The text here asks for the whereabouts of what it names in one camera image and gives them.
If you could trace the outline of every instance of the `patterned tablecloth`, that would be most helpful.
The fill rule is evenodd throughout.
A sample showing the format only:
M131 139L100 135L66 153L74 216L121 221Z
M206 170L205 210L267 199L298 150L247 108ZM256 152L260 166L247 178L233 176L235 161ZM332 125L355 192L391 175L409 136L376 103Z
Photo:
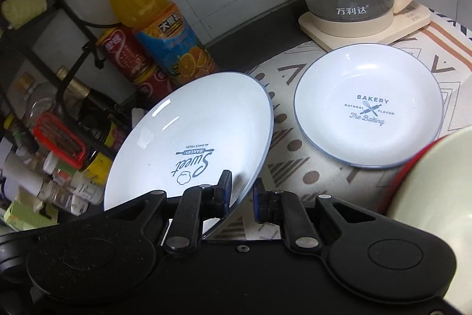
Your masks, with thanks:
M421 60L436 77L444 98L439 137L472 124L472 31L441 14L429 26L393 43ZM395 169L366 170L347 166L316 150L301 133L294 116L294 91L306 69L326 53L308 41L269 59L249 72L268 91L274 106L274 133L261 173L266 190L295 192L312 201L330 194L376 210L397 174ZM279 227L254 222L252 197L212 235L214 239L278 239Z

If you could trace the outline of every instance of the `plate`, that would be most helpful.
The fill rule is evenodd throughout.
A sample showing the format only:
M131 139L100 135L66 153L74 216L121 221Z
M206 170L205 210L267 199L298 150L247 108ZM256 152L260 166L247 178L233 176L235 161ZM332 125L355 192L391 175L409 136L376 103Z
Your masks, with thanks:
M436 143L400 186L387 216L447 242L457 271L445 300L472 314L472 126Z
M351 166L388 168L435 140L443 98L429 69L412 55L359 44L334 50L306 70L294 111L320 151Z
M271 99L250 76L218 73L192 81L152 108L126 138L110 170L104 208L152 190L181 196L195 185L215 185L228 169L232 213L263 166L273 125ZM205 235L217 222L205 221Z

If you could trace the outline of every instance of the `orange juice bottle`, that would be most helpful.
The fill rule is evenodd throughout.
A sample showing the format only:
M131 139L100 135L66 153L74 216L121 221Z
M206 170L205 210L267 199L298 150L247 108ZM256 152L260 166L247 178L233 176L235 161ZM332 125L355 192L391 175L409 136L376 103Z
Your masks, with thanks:
M217 67L175 3L170 0L110 0L133 33L174 82L183 85Z

